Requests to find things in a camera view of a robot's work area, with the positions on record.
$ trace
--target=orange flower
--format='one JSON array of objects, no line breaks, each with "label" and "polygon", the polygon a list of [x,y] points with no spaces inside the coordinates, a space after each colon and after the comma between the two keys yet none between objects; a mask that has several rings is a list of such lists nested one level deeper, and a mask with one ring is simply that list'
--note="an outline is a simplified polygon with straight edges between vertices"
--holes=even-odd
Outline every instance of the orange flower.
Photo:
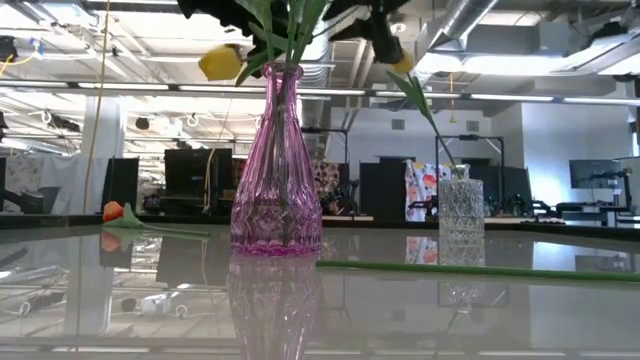
[{"label": "orange flower", "polygon": [[102,221],[109,222],[124,216],[124,208],[115,201],[109,202],[104,206]]}]

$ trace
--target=glossy table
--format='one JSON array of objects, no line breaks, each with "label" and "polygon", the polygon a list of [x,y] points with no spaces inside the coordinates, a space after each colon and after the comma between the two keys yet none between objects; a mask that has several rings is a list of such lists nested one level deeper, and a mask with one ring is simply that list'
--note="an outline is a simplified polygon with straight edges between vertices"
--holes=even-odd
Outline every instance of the glossy table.
[{"label": "glossy table", "polygon": [[[640,358],[637,284],[316,268],[233,256],[228,226],[166,226],[212,236],[0,231],[0,358]],[[640,261],[610,239],[500,231],[459,245],[329,228],[321,258],[619,273]]]}]

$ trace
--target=light fixture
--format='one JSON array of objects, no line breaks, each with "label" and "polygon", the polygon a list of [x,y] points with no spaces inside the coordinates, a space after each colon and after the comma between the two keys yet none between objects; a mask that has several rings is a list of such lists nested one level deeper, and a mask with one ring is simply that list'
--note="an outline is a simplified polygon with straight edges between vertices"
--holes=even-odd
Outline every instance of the light fixture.
[{"label": "light fixture", "polygon": [[640,100],[636,99],[607,99],[607,98],[565,98],[566,104],[585,104],[585,105],[628,105],[640,106]]},{"label": "light fixture", "polygon": [[[376,95],[379,97],[397,97],[397,98],[405,98],[407,95],[402,91],[376,91]],[[432,93],[425,92],[424,96],[428,99],[459,99],[460,94],[452,94],[452,93]]]},{"label": "light fixture", "polygon": [[212,86],[212,85],[180,85],[182,91],[216,92],[216,93],[265,93],[264,87],[257,86]]},{"label": "light fixture", "polygon": [[39,88],[66,88],[69,87],[67,83],[58,81],[22,81],[22,80],[0,80],[0,86],[12,86],[12,87],[39,87]]},{"label": "light fixture", "polygon": [[299,95],[344,95],[344,96],[363,96],[364,90],[350,89],[298,89]]},{"label": "light fixture", "polygon": [[471,98],[476,100],[500,100],[500,101],[524,101],[524,102],[549,102],[553,100],[553,96],[535,96],[535,95],[471,94]]},{"label": "light fixture", "polygon": [[[78,83],[83,89],[99,89],[100,83]],[[166,84],[135,84],[135,83],[104,83],[104,89],[108,90],[169,90]]]},{"label": "light fixture", "polygon": [[136,128],[140,130],[149,130],[149,118],[139,117],[136,119]]}]

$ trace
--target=pipe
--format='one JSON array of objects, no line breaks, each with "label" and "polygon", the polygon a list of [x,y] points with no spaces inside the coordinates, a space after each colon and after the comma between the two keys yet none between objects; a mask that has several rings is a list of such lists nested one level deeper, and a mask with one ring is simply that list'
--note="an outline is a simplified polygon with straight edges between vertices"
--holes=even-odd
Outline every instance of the pipe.
[{"label": "pipe", "polygon": [[427,51],[468,35],[497,3],[498,0],[450,1],[441,20],[440,29]]}]

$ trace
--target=wall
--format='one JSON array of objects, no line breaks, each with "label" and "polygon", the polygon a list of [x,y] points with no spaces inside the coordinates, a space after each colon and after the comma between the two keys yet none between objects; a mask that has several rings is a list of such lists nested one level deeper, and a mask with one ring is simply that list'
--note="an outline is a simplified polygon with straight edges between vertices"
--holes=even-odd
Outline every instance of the wall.
[{"label": "wall", "polygon": [[495,115],[491,120],[495,136],[504,138],[505,166],[524,168],[522,147],[522,104],[515,104]]},{"label": "wall", "polygon": [[[344,118],[343,108],[331,109],[332,127],[339,128]],[[451,123],[451,112],[441,111],[434,115],[441,135],[466,134],[466,121],[480,122],[478,135],[491,135],[491,119],[481,111],[456,111],[456,123]],[[405,130],[392,130],[391,119],[404,119]],[[344,162],[344,146],[341,135],[334,134],[328,142],[327,161]],[[486,142],[460,142],[449,144],[454,158],[492,158],[499,154]],[[416,161],[435,163],[435,132],[418,111],[391,112],[383,109],[360,109],[349,132],[350,177],[358,179],[360,162],[376,163],[380,156],[415,157]],[[445,152],[440,153],[440,162],[447,163]]]},{"label": "wall", "polygon": [[611,190],[571,189],[569,160],[631,154],[626,108],[522,104],[523,153],[532,194],[548,204],[612,200]]}]

